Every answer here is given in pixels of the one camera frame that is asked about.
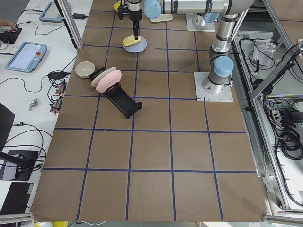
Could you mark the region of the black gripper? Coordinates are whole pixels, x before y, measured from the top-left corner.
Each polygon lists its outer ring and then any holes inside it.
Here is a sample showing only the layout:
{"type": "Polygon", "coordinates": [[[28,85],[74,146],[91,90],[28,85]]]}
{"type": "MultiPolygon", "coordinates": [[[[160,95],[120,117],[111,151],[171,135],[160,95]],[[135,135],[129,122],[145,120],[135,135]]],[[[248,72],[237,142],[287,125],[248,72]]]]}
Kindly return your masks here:
{"type": "Polygon", "coordinates": [[[133,22],[133,36],[135,40],[139,39],[139,21],[142,19],[142,9],[132,11],[128,9],[129,19],[133,22]]]}

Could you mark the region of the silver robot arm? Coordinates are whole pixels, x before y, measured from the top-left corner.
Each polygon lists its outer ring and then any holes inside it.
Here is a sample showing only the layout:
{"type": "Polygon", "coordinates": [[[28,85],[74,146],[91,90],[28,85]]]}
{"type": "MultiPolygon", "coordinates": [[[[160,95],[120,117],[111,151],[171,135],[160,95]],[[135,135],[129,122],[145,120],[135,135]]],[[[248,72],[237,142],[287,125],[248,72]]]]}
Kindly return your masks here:
{"type": "Polygon", "coordinates": [[[220,93],[225,81],[231,75],[234,63],[228,56],[232,40],[239,30],[247,11],[234,15],[221,15],[216,39],[209,49],[209,59],[211,70],[207,78],[203,81],[205,90],[211,94],[220,93]]]}
{"type": "Polygon", "coordinates": [[[221,15],[240,14],[247,10],[252,0],[127,0],[126,8],[129,19],[133,22],[133,35],[138,39],[142,13],[147,16],[147,3],[154,3],[160,14],[186,14],[186,13],[220,13],[221,15]]]}

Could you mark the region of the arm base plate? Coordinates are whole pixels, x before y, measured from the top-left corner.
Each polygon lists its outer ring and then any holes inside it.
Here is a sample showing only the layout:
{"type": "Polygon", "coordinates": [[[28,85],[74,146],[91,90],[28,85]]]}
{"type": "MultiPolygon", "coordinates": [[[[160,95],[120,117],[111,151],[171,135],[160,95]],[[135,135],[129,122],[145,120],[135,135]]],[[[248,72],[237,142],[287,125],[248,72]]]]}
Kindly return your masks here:
{"type": "Polygon", "coordinates": [[[209,72],[194,72],[197,101],[233,102],[228,79],[221,85],[215,85],[210,82],[208,75],[209,72]]]}
{"type": "Polygon", "coordinates": [[[215,32],[215,21],[217,21],[218,13],[186,14],[187,30],[188,31],[200,31],[200,32],[215,32]]]}

